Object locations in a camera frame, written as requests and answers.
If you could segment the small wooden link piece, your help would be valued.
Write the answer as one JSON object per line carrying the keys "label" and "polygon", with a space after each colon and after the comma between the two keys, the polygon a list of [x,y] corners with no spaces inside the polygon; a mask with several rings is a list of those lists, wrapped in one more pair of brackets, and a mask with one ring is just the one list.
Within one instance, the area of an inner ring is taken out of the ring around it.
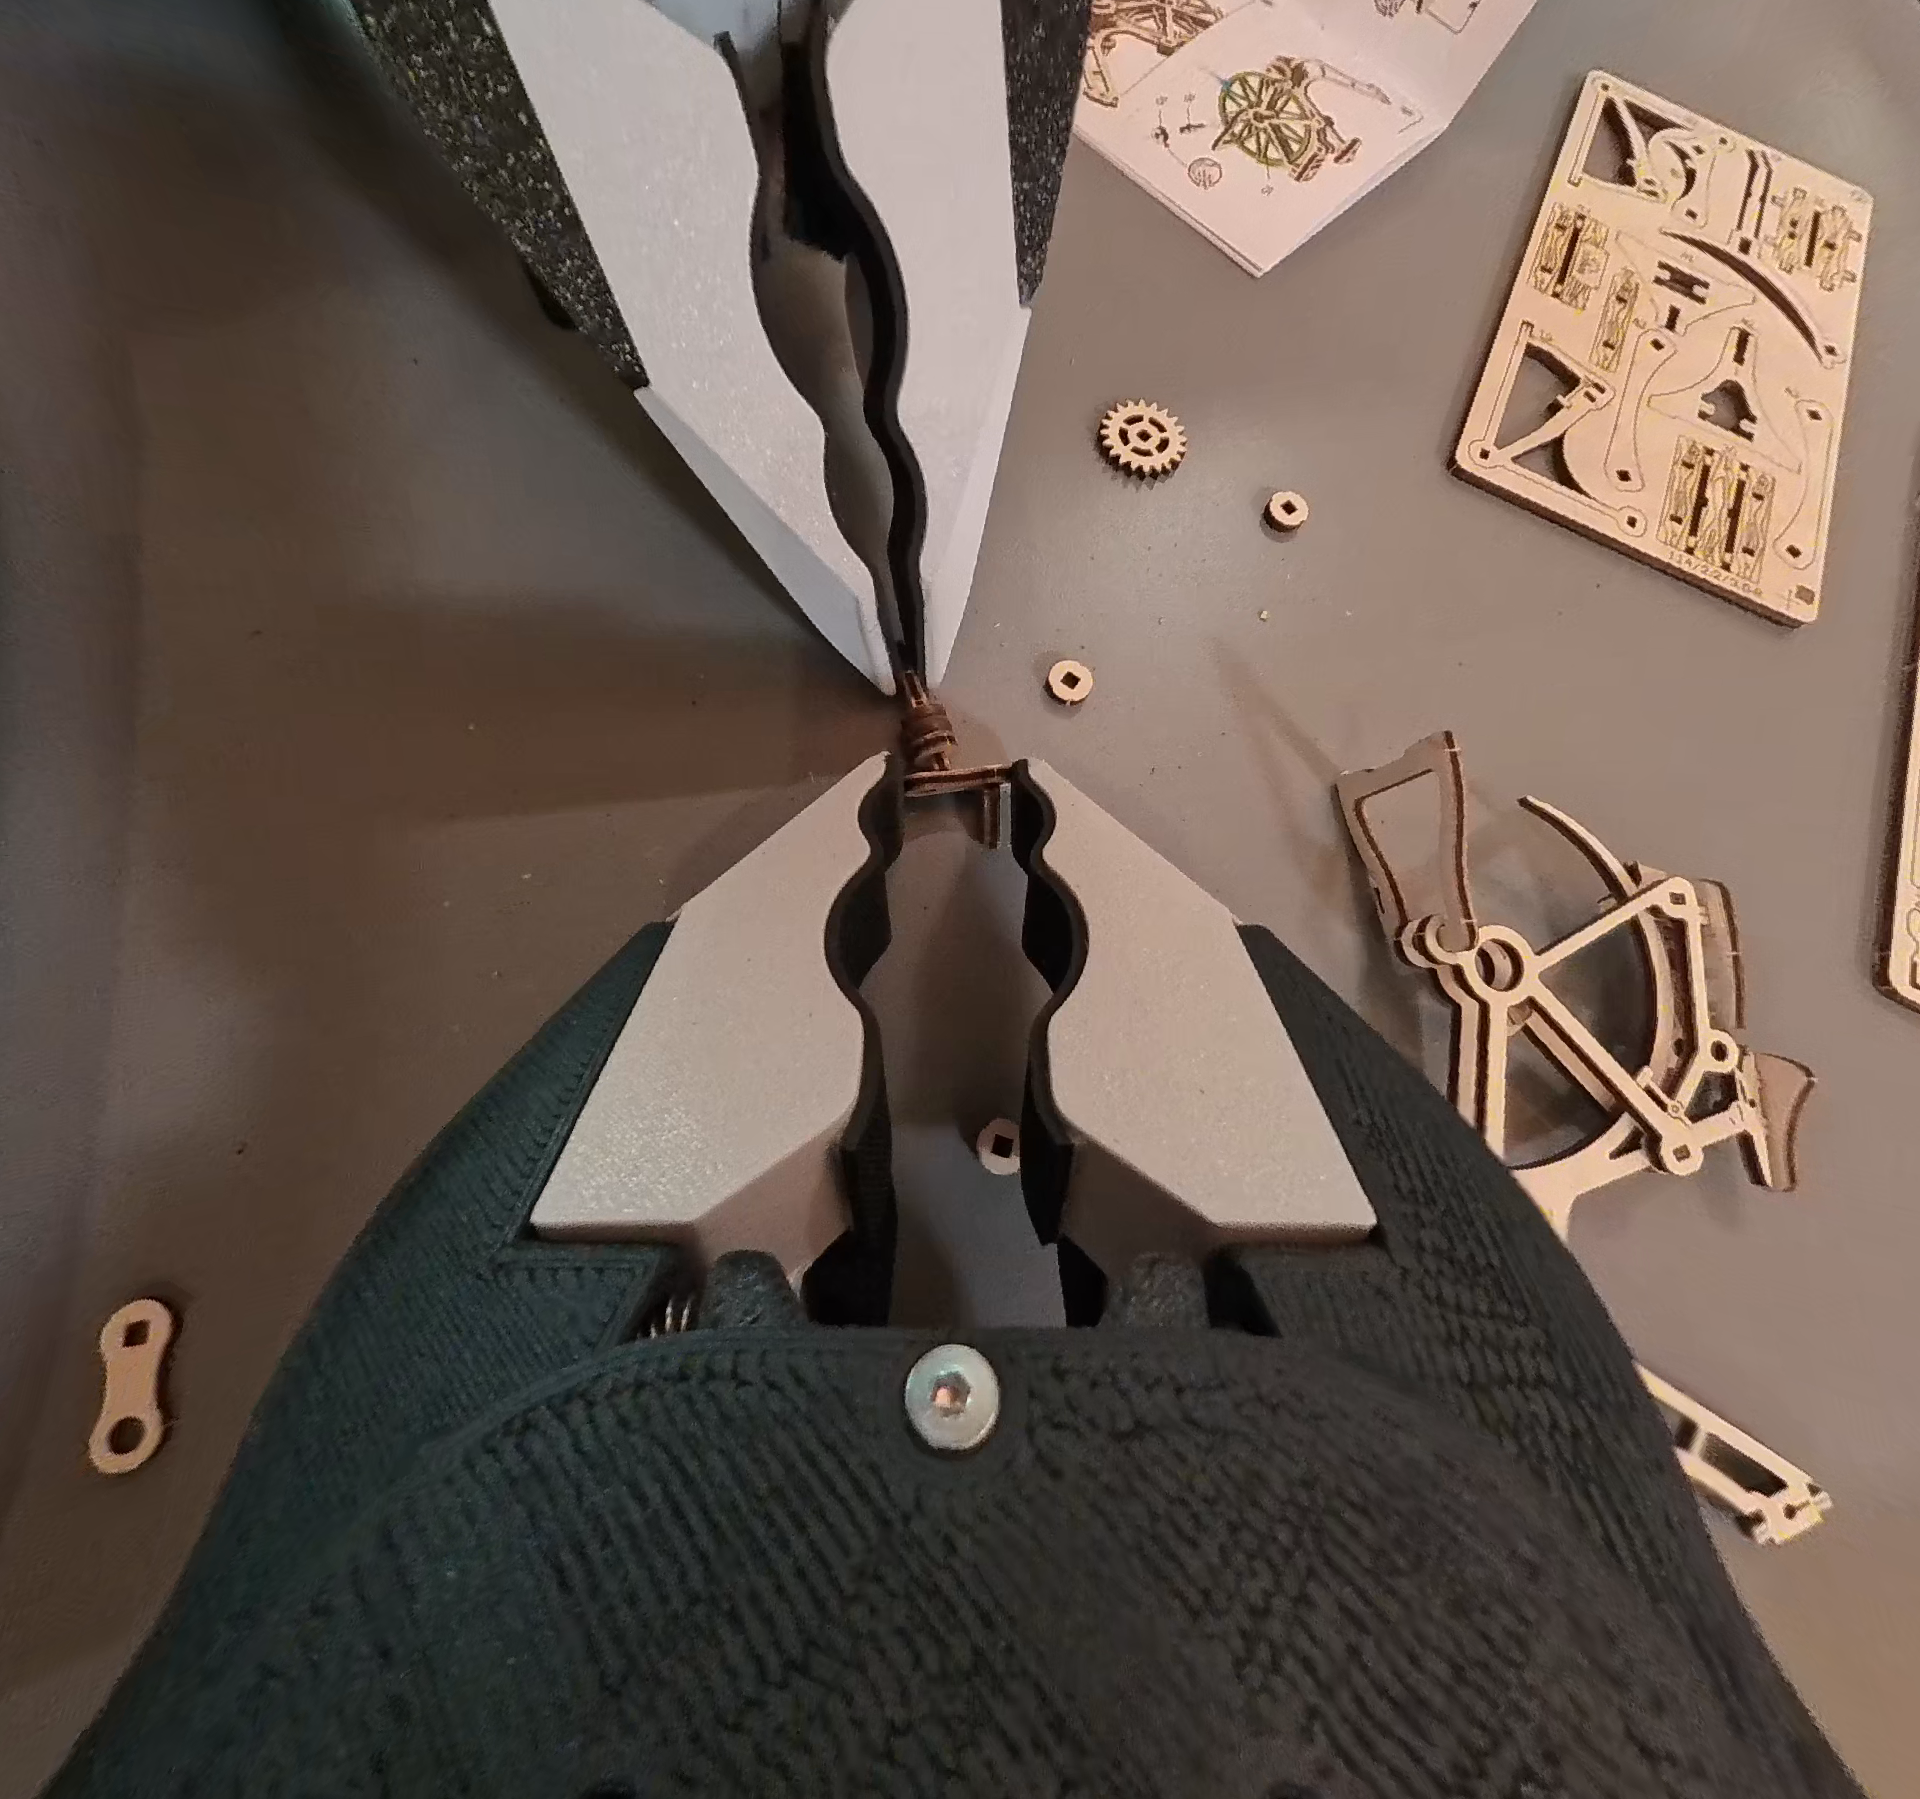
{"label": "small wooden link piece", "polygon": [[131,1299],[101,1323],[101,1400],[85,1444],[97,1475],[131,1475],[163,1447],[168,1429],[164,1367],[175,1334],[177,1315],[161,1298]]}

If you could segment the printed instruction booklet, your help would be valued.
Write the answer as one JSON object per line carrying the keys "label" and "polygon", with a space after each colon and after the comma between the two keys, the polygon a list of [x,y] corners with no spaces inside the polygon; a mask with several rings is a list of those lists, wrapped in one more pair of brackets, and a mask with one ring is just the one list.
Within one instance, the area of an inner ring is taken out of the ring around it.
{"label": "printed instruction booklet", "polygon": [[1263,275],[1421,153],[1537,0],[1094,0],[1075,134]]}

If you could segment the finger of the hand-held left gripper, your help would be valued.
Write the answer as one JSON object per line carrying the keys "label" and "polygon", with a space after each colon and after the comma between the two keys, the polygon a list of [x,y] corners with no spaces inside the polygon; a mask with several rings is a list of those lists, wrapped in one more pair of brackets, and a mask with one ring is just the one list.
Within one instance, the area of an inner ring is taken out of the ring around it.
{"label": "finger of the hand-held left gripper", "polygon": [[845,0],[814,42],[827,178],[866,299],[894,668],[939,688],[973,591],[1029,327],[1000,0]]}
{"label": "finger of the hand-held left gripper", "polygon": [[752,274],[761,167],[729,57],[646,0],[488,0],[641,353],[641,407],[811,625],[890,696],[877,583]]}

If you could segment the large wooden parts sheet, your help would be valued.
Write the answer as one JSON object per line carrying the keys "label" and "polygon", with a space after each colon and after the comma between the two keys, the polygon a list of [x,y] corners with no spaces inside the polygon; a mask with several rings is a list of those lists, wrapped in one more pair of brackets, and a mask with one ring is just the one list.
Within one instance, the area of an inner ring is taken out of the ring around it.
{"label": "large wooden parts sheet", "polygon": [[1453,471],[1811,622],[1873,220],[1855,180],[1587,73]]}

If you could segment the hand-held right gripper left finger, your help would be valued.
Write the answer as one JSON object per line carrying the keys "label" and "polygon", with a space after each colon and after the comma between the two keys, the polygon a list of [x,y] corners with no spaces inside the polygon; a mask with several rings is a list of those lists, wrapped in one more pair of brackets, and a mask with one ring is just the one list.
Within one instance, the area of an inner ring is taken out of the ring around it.
{"label": "hand-held right gripper left finger", "polygon": [[897,853],[897,813],[899,766],[872,754],[676,911],[535,1236],[811,1266],[851,1229],[842,1149],[870,1031],[842,924]]}

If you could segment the partly assembled wooden model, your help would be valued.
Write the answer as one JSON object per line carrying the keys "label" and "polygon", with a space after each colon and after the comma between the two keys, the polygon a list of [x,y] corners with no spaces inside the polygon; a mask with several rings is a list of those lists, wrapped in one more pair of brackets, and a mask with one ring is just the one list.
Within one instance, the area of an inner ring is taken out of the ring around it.
{"label": "partly assembled wooden model", "polygon": [[1758,1187],[1800,1186],[1798,1135],[1816,1078],[1748,1036],[1725,883],[1627,860],[1570,813],[1523,798],[1518,807],[1601,883],[1591,917],[1533,943],[1475,911],[1453,730],[1342,772],[1333,792],[1389,945],[1453,1013],[1447,1088],[1487,1151],[1505,1156],[1523,1052],[1601,1114],[1590,1135],[1509,1164],[1557,1236],[1569,1236],[1583,1196],[1641,1173],[1691,1177],[1722,1146]]}

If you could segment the small wooden gear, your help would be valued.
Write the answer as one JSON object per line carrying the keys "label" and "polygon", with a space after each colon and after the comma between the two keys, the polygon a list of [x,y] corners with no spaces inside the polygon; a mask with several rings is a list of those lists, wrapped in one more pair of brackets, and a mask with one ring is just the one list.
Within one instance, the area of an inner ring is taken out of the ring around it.
{"label": "small wooden gear", "polygon": [[1102,412],[1096,445],[1109,467],[1139,482],[1173,476],[1188,451],[1180,414],[1139,397],[1121,399]]}

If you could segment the slotted wooden frame piece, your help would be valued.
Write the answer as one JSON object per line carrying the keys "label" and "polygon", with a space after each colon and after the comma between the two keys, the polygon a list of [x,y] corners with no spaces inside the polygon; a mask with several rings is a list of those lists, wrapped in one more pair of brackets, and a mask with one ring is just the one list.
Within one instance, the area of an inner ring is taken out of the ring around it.
{"label": "slotted wooden frame piece", "polygon": [[1824,1523],[1833,1497],[1803,1466],[1635,1360],[1688,1482],[1763,1547]]}

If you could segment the small wooden part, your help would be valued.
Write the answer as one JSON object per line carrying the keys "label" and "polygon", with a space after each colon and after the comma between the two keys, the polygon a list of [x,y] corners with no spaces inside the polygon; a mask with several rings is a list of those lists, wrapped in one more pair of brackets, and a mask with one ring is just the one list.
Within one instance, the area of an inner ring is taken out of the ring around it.
{"label": "small wooden part", "polygon": [[945,817],[988,851],[1000,850],[1010,816],[1010,774],[1004,766],[935,769],[901,781],[901,803],[914,817]]}

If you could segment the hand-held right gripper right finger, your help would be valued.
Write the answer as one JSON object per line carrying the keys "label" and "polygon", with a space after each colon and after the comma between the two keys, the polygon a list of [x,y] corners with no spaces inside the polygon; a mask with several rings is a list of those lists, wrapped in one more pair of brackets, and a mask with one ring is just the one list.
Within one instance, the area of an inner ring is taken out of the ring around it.
{"label": "hand-held right gripper right finger", "polygon": [[1366,1241],[1377,1212],[1232,911],[1043,760],[1010,774],[1043,976],[1020,1187],[1094,1266]]}

